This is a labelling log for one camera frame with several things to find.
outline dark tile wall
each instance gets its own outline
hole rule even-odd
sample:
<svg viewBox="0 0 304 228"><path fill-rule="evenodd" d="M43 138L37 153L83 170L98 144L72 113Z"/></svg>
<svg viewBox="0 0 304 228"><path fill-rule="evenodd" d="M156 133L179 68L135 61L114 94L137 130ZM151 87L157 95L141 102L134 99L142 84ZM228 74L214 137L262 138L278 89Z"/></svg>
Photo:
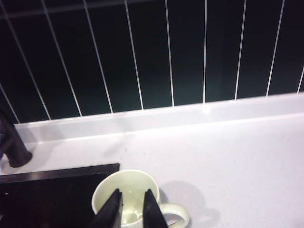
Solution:
<svg viewBox="0 0 304 228"><path fill-rule="evenodd" d="M0 109L14 123L304 90L303 1L0 5Z"/></svg>

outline mug rim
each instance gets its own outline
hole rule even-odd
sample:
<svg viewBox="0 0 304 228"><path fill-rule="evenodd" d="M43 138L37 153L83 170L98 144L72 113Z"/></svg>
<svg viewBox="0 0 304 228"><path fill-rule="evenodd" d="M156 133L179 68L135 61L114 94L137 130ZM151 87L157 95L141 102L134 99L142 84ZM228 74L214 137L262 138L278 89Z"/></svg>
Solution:
<svg viewBox="0 0 304 228"><path fill-rule="evenodd" d="M134 172L140 172L142 174L145 174L146 176L148 176L154 183L154 185L156 186L156 191L157 191L157 196L156 196L156 202L159 203L160 201L160 189L155 181L155 179L148 173L144 172L144 171L141 171L141 170L134 170L134 169L129 169L129 170L120 170L120 171L117 171L117 172L114 172L112 173L111 175L109 175L108 177L106 177L105 179L103 179L98 185L97 187L95 188L94 190L94 193L92 195L92 200L91 200L91 206L92 206L92 209L93 209L93 212L94 214L97 214L98 211L94 205L94 201L95 201L95 198L96 198L96 194L97 194L97 190L100 188L100 186L102 186L103 182L107 179L110 179L111 177L115 176L115 175L118 175L118 174L121 174L121 173L124 173L124 172L130 172L130 171L134 171ZM133 222L133 223L128 223L126 225L124 225L124 227L128 227L128 226L131 226L131 225L134 225L138 222L140 222L143 218L140 218L139 220Z"/></svg>

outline mug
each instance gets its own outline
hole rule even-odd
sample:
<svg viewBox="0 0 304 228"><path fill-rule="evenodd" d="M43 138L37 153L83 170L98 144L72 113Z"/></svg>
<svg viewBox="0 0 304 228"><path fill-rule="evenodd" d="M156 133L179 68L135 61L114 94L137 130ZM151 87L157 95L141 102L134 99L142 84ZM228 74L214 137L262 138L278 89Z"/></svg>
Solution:
<svg viewBox="0 0 304 228"><path fill-rule="evenodd" d="M115 189L123 193L121 228L143 228L144 194L148 189L151 189L162 214L174 214L181 217L181 220L169 225L169 228L185 228L189 223L190 217L187 210L178 204L162 204L160 190L155 180L140 170L118 171L100 182L92 196L92 209L95 214Z"/></svg>

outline faucet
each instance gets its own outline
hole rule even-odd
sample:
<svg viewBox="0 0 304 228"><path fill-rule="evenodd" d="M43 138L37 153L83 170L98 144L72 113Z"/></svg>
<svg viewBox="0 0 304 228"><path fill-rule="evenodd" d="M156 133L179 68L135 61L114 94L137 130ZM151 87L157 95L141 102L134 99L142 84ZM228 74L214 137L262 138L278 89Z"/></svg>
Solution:
<svg viewBox="0 0 304 228"><path fill-rule="evenodd" d="M32 154L26 149L14 124L0 110L0 159L6 154L11 167L20 167L28 163Z"/></svg>

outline mug handle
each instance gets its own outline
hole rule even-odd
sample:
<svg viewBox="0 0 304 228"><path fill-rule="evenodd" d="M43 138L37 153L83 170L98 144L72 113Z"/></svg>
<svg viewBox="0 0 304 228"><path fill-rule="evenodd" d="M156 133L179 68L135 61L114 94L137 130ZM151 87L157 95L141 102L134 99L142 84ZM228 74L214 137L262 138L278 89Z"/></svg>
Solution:
<svg viewBox="0 0 304 228"><path fill-rule="evenodd" d="M169 228L185 228L188 225L190 216L183 206L175 203L162 203L160 209L163 214L173 214L182 218L180 221L169 225Z"/></svg>

